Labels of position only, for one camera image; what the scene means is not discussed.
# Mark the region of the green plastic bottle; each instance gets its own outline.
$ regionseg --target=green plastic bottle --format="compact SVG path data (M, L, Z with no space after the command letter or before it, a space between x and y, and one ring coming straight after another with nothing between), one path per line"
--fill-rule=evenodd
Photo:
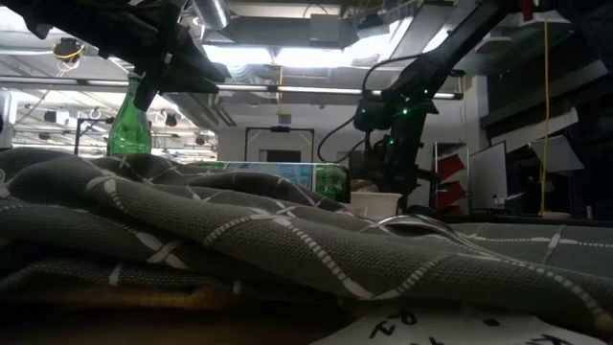
M151 153L151 128L145 111L134 105L134 95L141 76L127 76L127 94L108 134L106 155Z

